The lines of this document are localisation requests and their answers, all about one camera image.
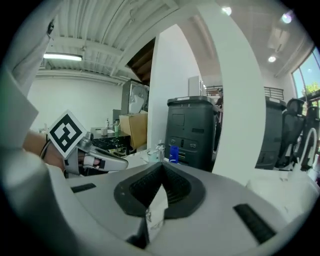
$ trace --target cup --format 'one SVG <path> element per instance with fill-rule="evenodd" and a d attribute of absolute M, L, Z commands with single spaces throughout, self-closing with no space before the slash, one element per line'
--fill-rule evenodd
<path fill-rule="evenodd" d="M 108 134 L 108 128 L 101 128 L 101 135 L 106 136 Z"/>

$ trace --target ceiling light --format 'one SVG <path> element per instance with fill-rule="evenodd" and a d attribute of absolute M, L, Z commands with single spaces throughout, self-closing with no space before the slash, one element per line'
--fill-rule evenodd
<path fill-rule="evenodd" d="M 230 16 L 230 14 L 232 13 L 232 10 L 230 7 L 222 7 L 222 11 L 226 13 L 226 15 L 228 16 Z"/>
<path fill-rule="evenodd" d="M 45 53 L 43 55 L 44 59 L 56 59 L 56 60 L 69 60 L 69 61 L 82 61 L 81 55 L 75 54 L 64 54 L 64 53 Z"/>
<path fill-rule="evenodd" d="M 292 21 L 292 17 L 288 13 L 285 13 L 284 15 L 282 15 L 281 19 L 286 24 L 288 24 Z"/>
<path fill-rule="evenodd" d="M 270 57 L 268 58 L 268 62 L 275 62 L 276 59 L 277 59 L 276 57 L 270 56 Z"/>

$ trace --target black rubber pad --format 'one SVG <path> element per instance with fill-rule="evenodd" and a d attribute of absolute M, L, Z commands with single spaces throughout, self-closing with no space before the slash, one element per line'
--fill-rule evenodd
<path fill-rule="evenodd" d="M 248 204 L 238 204 L 233 209 L 260 244 L 276 234 Z"/>
<path fill-rule="evenodd" d="M 84 184 L 84 185 L 80 185 L 80 186 L 73 186 L 71 188 L 73 193 L 78 193 L 78 192 L 82 192 L 82 191 L 86 191 L 86 190 L 90 190 L 95 188 L 96 185 L 93 183 L 88 183 L 88 184 Z"/>

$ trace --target person's arm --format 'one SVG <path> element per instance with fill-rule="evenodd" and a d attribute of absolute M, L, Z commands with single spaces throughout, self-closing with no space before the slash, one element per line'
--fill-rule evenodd
<path fill-rule="evenodd" d="M 29 131 L 24 139 L 23 148 L 28 152 L 40 156 L 45 144 L 46 136 L 44 134 Z M 64 159 L 52 143 L 47 147 L 43 160 L 49 165 L 59 167 L 61 171 L 65 169 Z"/>

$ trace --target window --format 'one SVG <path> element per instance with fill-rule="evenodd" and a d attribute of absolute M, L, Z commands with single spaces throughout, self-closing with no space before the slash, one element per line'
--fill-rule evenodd
<path fill-rule="evenodd" d="M 320 53 L 317 48 L 293 73 L 298 98 L 320 89 Z"/>

